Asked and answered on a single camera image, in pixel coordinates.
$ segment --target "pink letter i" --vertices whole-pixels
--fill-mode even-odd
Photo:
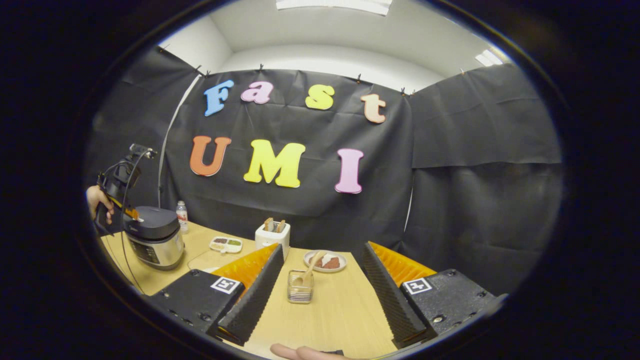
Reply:
[[[342,159],[340,168],[340,182],[335,185],[339,193],[359,193],[362,186],[358,184],[358,162],[364,156],[362,151],[355,149],[340,149],[338,155]]]

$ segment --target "water bottle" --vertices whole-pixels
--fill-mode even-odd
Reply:
[[[178,215],[180,230],[183,234],[186,234],[189,231],[189,224],[187,223],[187,207],[184,205],[184,201],[178,201],[178,207],[175,208],[175,213]]]

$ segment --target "foam letter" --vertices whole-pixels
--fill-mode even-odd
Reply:
[[[385,121],[385,116],[378,113],[379,106],[383,108],[387,105],[386,102],[380,100],[378,94],[369,94],[361,96],[360,100],[364,101],[364,116],[367,120],[380,124]]]
[[[249,171],[244,175],[244,180],[259,183],[262,180],[262,176],[260,176],[260,167],[262,167],[262,174],[267,184],[271,183],[279,170],[280,176],[276,179],[278,186],[288,188],[300,186],[298,165],[300,164],[300,156],[306,149],[304,145],[294,142],[288,143],[280,151],[277,158],[273,154],[269,140],[254,140],[251,142],[251,146],[253,147],[253,157]]]
[[[327,110],[333,105],[335,90],[328,85],[314,85],[309,88],[309,96],[305,99],[308,108]]]
[[[213,155],[213,161],[210,165],[204,165],[202,157],[204,156],[204,150],[207,144],[211,142],[211,138],[208,136],[196,136],[193,138],[193,149],[191,150],[191,159],[189,160],[189,166],[191,170],[202,176],[212,176],[220,170],[222,166],[222,160],[225,157],[225,149],[227,145],[231,143],[230,138],[219,137],[215,142],[216,153]]]
[[[215,114],[225,107],[220,101],[227,100],[229,97],[229,90],[227,88],[233,87],[234,81],[227,80],[224,83],[220,83],[207,91],[204,94],[207,96],[207,111],[204,112],[204,116]]]
[[[340,149],[338,155],[342,159],[340,168],[340,181],[335,185],[335,191],[339,193],[359,193],[362,186],[358,184],[358,162],[364,154],[360,150]]]
[[[240,99],[244,101],[253,101],[256,104],[264,104],[269,101],[269,94],[273,90],[273,84],[267,81],[256,81],[249,85],[249,89],[245,90]]]

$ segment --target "white wall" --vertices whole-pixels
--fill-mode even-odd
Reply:
[[[258,69],[261,63],[265,69],[317,71],[350,78],[362,74],[363,81],[398,91],[405,88],[408,94],[444,79],[424,67],[391,56],[330,45],[282,45],[239,51],[217,72]]]
[[[163,40],[161,47],[193,67],[202,65],[198,70],[206,74],[218,72],[218,69],[233,53],[227,40],[220,33],[209,15],[192,22]]]

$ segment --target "white ceiling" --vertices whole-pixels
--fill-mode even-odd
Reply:
[[[481,67],[490,45],[418,0],[394,0],[386,17],[344,8],[276,9],[238,0],[210,14],[233,52],[271,45],[353,47],[410,61],[444,78]]]

